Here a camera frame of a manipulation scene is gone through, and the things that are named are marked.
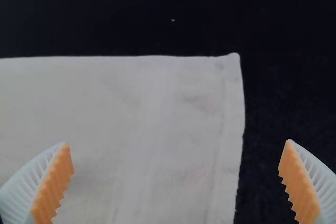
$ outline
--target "towel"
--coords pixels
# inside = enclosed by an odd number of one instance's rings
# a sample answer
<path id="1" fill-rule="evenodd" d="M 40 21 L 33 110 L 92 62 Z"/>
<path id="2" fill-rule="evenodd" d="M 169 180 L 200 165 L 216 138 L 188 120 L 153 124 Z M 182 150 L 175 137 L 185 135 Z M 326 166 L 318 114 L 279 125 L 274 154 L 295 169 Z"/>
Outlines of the towel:
<path id="1" fill-rule="evenodd" d="M 232 224 L 238 54 L 0 60 L 0 183 L 59 141 L 76 170 L 53 223 Z"/>

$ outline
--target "white towel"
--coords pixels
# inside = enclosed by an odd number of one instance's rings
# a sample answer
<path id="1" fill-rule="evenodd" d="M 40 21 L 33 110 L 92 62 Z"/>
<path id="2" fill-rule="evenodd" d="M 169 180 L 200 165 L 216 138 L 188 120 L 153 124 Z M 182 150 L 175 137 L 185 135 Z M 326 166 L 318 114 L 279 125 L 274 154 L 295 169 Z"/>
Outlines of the white towel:
<path id="1" fill-rule="evenodd" d="M 0 60 L 0 183 L 59 141 L 76 173 L 55 224 L 232 224 L 239 55 Z"/>

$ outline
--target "orange serrated pad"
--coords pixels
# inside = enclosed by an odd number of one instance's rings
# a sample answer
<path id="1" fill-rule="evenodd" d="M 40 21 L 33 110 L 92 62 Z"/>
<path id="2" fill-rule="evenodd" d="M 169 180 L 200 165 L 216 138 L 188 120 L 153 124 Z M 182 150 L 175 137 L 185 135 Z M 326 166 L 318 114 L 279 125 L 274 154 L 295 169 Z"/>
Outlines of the orange serrated pad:
<path id="1" fill-rule="evenodd" d="M 63 192 L 68 188 L 67 184 L 74 173 L 70 148 L 65 143 L 50 165 L 30 209 L 35 224 L 52 224 L 51 219 L 56 215 L 56 209 L 60 207 L 59 202 L 64 198 Z"/>
<path id="2" fill-rule="evenodd" d="M 321 213 L 318 197 L 304 163 L 290 141 L 286 141 L 279 164 L 279 176 L 289 194 L 295 219 L 300 224 L 313 224 Z"/>

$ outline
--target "black surface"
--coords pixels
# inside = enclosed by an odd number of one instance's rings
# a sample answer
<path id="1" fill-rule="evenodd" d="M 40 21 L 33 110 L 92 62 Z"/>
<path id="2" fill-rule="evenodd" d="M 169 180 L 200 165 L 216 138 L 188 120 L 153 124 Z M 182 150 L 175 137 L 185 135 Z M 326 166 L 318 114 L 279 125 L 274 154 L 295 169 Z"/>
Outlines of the black surface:
<path id="1" fill-rule="evenodd" d="M 277 177 L 285 140 L 336 169 L 335 20 L 336 0 L 0 0 L 0 56 L 238 52 L 235 223 L 295 223 Z"/>

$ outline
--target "dark background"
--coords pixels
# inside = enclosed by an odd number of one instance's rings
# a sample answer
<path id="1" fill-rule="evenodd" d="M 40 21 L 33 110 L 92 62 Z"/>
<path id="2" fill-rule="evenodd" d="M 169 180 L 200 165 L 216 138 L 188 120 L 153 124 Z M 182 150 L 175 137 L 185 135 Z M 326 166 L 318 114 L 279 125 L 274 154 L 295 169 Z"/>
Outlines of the dark background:
<path id="1" fill-rule="evenodd" d="M 241 56 L 236 224 L 296 223 L 278 178 L 292 138 L 336 169 L 336 0 L 0 0 L 0 57 Z"/>

